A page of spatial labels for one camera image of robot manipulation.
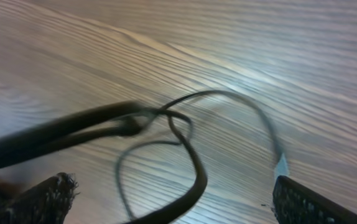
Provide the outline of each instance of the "thick black cable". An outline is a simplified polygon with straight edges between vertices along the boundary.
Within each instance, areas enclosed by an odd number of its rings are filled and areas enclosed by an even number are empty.
[[[169,109],[170,107],[172,107],[172,106],[174,106],[174,105],[176,105],[178,103],[181,103],[183,101],[186,101],[186,100],[198,97],[198,96],[207,96],[207,95],[224,95],[224,96],[228,96],[231,99],[233,99],[235,101],[238,101],[238,102],[240,102],[240,103],[242,103],[244,105],[250,106],[252,109],[254,109],[255,112],[260,116],[263,125],[265,125],[265,127],[266,127],[266,129],[267,129],[267,131],[268,131],[268,133],[270,135],[270,138],[271,138],[271,141],[272,141],[272,148],[273,148],[275,154],[277,155],[277,158],[280,158],[281,154],[283,153],[283,150],[282,150],[282,146],[281,146],[281,144],[280,144],[280,142],[279,142],[279,140],[277,138],[277,135],[276,135],[276,132],[275,132],[275,129],[274,129],[272,123],[269,121],[269,118],[263,112],[263,110],[260,109],[260,107],[258,107],[258,105],[254,102],[254,100],[250,99],[249,97],[247,97],[245,95],[241,95],[241,94],[238,94],[238,93],[233,93],[233,92],[230,92],[230,91],[224,91],[224,90],[200,91],[200,92],[192,93],[192,94],[183,96],[181,98],[178,98],[176,100],[173,100],[173,101],[167,103],[166,105],[162,106],[160,108],[160,111],[165,111],[165,110]],[[158,115],[155,114],[154,117],[152,119],[150,119],[149,123],[153,122],[153,120],[157,116]],[[168,121],[169,121],[170,130],[178,138],[178,142],[160,140],[160,141],[151,141],[151,142],[145,142],[145,143],[142,143],[142,144],[135,145],[133,147],[130,147],[129,149],[126,149],[118,157],[118,161],[117,161],[116,166],[115,166],[116,185],[118,187],[118,191],[119,191],[120,197],[122,199],[124,208],[126,209],[128,217],[130,218],[130,220],[132,220],[132,223],[137,221],[137,220],[142,220],[142,218],[136,219],[136,217],[134,216],[134,214],[133,214],[133,212],[132,212],[132,210],[131,210],[131,208],[129,206],[128,200],[127,200],[127,198],[126,198],[126,196],[124,194],[123,186],[122,186],[122,183],[121,183],[121,174],[120,174],[120,168],[122,166],[122,161],[124,160],[124,158],[126,156],[128,156],[130,152],[135,151],[136,149],[139,149],[141,147],[149,146],[149,145],[152,145],[152,144],[170,144],[170,145],[174,145],[174,146],[178,146],[178,145],[184,144],[185,148],[187,149],[187,151],[190,154],[192,152],[194,152],[196,154],[196,152],[194,150],[189,149],[189,148],[192,148],[191,145],[187,145],[187,144],[189,144],[189,142],[190,142],[190,140],[192,138],[192,131],[190,131],[190,133],[188,135],[188,138],[183,137],[181,134],[178,134],[178,130],[175,127],[174,122],[173,122],[173,116],[167,116],[167,117],[168,117]]]

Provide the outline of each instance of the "wooden table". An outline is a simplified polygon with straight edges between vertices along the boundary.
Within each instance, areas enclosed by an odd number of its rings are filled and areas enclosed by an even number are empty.
[[[0,0],[0,136],[123,100],[162,105],[209,88],[253,97],[274,120],[291,176],[357,213],[357,1]],[[210,182],[177,223],[276,223],[272,151],[251,109],[207,98],[177,107],[197,124]],[[113,166],[125,147],[171,139],[164,120],[135,139],[103,139],[0,170],[23,189],[76,173],[66,223],[127,220]],[[181,148],[124,163],[136,215],[185,192]]]

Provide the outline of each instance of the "wood grain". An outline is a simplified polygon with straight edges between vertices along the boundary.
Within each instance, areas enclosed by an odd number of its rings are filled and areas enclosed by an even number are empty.
[[[123,100],[162,105],[186,93],[245,93],[274,120],[291,175],[357,212],[357,2],[0,0],[0,136]],[[272,152],[257,116],[215,97],[179,106],[210,183],[177,223],[276,223]],[[80,183],[66,223],[126,216],[113,165],[134,142],[166,135],[165,121],[134,139],[103,139],[0,170],[30,187],[57,172]],[[150,147],[124,164],[138,215],[182,194],[188,156]]]

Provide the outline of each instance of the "wire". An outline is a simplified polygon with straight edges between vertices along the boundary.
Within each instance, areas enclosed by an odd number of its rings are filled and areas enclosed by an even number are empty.
[[[124,190],[123,190],[123,186],[122,186],[122,182],[121,182],[121,172],[120,171],[121,171],[121,166],[122,166],[124,158],[127,157],[131,152],[133,152],[133,151],[135,151],[137,149],[140,149],[140,148],[145,147],[145,146],[150,146],[150,145],[153,145],[153,144],[168,144],[168,145],[174,145],[174,146],[179,146],[179,145],[183,144],[185,146],[186,150],[188,151],[188,153],[190,154],[190,157],[193,158],[192,154],[196,155],[196,152],[195,152],[195,150],[192,149],[192,146],[190,145],[190,140],[191,140],[191,138],[193,136],[193,124],[191,122],[191,119],[186,117],[186,116],[182,117],[182,118],[185,118],[185,120],[190,125],[190,131],[188,133],[187,138],[185,138],[177,130],[177,128],[174,125],[173,118],[176,117],[174,115],[178,115],[178,114],[172,113],[172,111],[168,112],[168,109],[170,107],[174,106],[174,105],[177,105],[177,104],[183,102],[183,101],[186,101],[186,100],[189,100],[189,99],[192,99],[192,98],[195,98],[195,97],[199,97],[199,96],[208,96],[208,95],[223,95],[223,96],[227,96],[227,97],[230,97],[231,99],[233,99],[235,101],[238,101],[238,102],[240,102],[240,103],[242,103],[244,105],[250,106],[252,109],[254,109],[255,112],[260,116],[262,123],[265,125],[265,127],[266,127],[266,129],[267,129],[267,131],[268,131],[268,133],[270,135],[270,138],[271,138],[271,141],[272,141],[272,148],[273,148],[275,154],[277,155],[277,158],[280,158],[280,156],[282,155],[283,150],[282,150],[281,144],[280,144],[280,142],[279,142],[279,140],[277,138],[277,135],[276,135],[276,132],[275,132],[275,129],[274,129],[272,123],[269,121],[269,118],[263,112],[263,110],[260,109],[260,107],[258,107],[258,105],[255,104],[255,102],[252,99],[250,99],[249,97],[241,95],[239,93],[233,93],[233,92],[230,92],[230,91],[207,90],[207,91],[199,91],[199,92],[196,92],[196,93],[192,93],[192,94],[183,96],[181,98],[178,98],[176,100],[173,100],[173,101],[165,104],[164,106],[160,107],[159,111],[154,111],[156,113],[154,113],[154,117],[152,117],[149,120],[148,125],[151,124],[151,122],[153,122],[156,119],[156,117],[158,117],[158,115],[160,115],[160,114],[167,115],[168,122],[169,122],[169,128],[174,133],[174,135],[176,136],[178,141],[156,140],[156,141],[150,141],[150,142],[144,142],[144,143],[141,143],[141,144],[137,144],[137,145],[132,146],[132,147],[126,149],[125,151],[123,151],[123,153],[118,157],[118,160],[116,162],[116,165],[115,165],[116,185],[117,185],[118,192],[119,192],[119,195],[121,197],[122,203],[124,205],[124,208],[126,209],[127,215],[129,217],[129,219],[132,221],[131,223],[139,221],[139,219],[137,219],[135,217],[135,215],[133,214],[133,212],[132,212],[132,210],[131,210],[131,208],[129,206],[129,203],[128,203],[128,200],[127,200],[127,198],[126,198],[126,196],[124,194]],[[202,170],[203,170],[202,164],[201,163],[197,163],[194,160],[193,160],[193,163],[194,163],[194,166],[195,166],[195,172],[197,174],[199,174],[199,172],[202,172]],[[154,222],[150,222],[150,223],[168,223],[168,222],[162,222],[162,220],[160,220],[160,219],[153,220],[153,221]]]

